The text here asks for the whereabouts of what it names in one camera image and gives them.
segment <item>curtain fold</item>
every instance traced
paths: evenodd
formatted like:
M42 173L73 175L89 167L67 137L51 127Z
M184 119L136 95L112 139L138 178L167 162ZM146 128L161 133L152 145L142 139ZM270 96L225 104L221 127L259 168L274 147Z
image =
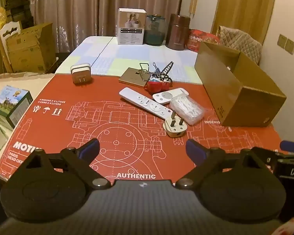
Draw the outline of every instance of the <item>curtain fold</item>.
M56 52L73 51L88 36L115 36L118 8L145 9L166 19L181 0L29 0L35 24L53 23Z
M274 0L219 0L211 33L219 26L230 27L248 33L252 38L264 42Z

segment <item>white power adapter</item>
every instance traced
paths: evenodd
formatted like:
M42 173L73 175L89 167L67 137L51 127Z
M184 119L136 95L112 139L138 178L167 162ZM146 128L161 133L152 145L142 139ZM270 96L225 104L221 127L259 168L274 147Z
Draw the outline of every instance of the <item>white power adapter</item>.
M90 64L78 64L71 66L71 75L75 84L84 84L92 80Z
M163 128L171 138L176 138L186 132L187 125L184 119L177 116L175 111L173 111L172 115L165 119Z

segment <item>small white remote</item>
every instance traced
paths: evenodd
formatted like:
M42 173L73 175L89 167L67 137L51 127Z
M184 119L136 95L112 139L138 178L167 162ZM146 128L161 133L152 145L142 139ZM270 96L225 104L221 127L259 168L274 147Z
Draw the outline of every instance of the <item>small white remote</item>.
M125 100L129 101L130 103L148 110L149 112L155 114L156 116L166 119L170 117L173 113L172 110L158 104L157 102L147 98L146 96L141 95L140 93L126 87L123 88L119 95L121 95Z
M162 93L154 94L152 96L152 98L154 98L154 100L157 103L167 104L167 103L169 103L171 101L171 99L173 97L178 96L178 95L180 95L182 93L188 95L188 92L184 88L176 88L176 89L168 90L168 91L165 91L165 92L162 92Z

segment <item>quilted chair cover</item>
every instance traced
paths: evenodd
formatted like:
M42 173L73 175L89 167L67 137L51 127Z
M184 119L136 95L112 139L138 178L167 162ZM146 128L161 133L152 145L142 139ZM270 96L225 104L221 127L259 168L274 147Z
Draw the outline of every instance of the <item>quilted chair cover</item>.
M261 56L262 45L254 40L248 33L239 29L219 26L217 37L220 45L243 52L254 63L258 64Z

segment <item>brown metal container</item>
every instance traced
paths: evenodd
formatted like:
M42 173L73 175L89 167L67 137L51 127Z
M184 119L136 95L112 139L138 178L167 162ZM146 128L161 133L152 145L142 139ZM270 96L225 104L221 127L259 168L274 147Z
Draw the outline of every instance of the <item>brown metal container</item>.
M184 50L189 36L191 18L171 14L165 45L174 50Z

